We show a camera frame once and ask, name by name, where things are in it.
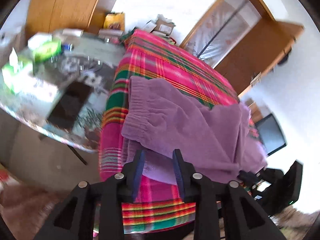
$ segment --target metal screw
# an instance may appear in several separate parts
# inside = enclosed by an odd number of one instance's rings
[[[192,174],[192,177],[193,177],[194,179],[202,179],[202,174],[196,172],[196,173]]]
[[[232,180],[232,181],[229,182],[229,185],[230,185],[230,187],[237,188],[239,186],[239,183],[234,181],[234,180]]]
[[[79,182],[78,187],[84,188],[84,187],[86,187],[87,185],[88,185],[88,183],[87,183],[86,181],[81,181],[81,182]]]
[[[117,174],[115,175],[115,178],[116,178],[116,179],[123,179],[123,178],[124,178],[124,175],[123,175],[122,173],[117,173]]]

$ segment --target smartphone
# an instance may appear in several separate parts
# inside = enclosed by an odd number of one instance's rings
[[[47,121],[60,129],[71,131],[77,116],[92,92],[92,87],[81,82],[72,82]]]

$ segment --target striped fabric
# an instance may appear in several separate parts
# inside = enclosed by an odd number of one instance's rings
[[[206,63],[157,36],[135,30],[124,41],[127,53],[119,63],[103,116],[99,151],[100,176],[109,178],[122,169],[121,129],[128,113],[128,84],[132,75],[163,78],[181,93],[203,105],[239,103],[229,82]],[[251,134],[257,137],[253,123]],[[195,205],[184,204],[177,186],[142,176],[137,200],[123,204],[125,233],[171,229],[194,220]]]

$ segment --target cabinet door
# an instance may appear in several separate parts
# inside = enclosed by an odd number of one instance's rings
[[[215,67],[239,95],[261,72],[268,73],[289,51],[303,26],[262,18]]]

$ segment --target folded clothing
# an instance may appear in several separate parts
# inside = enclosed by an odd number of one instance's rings
[[[172,152],[211,180],[227,183],[240,170],[257,172],[267,165],[266,153],[249,132],[250,110],[242,103],[212,109],[180,93],[164,79],[132,76],[129,113],[122,128],[122,163],[146,149],[143,175],[176,184]]]

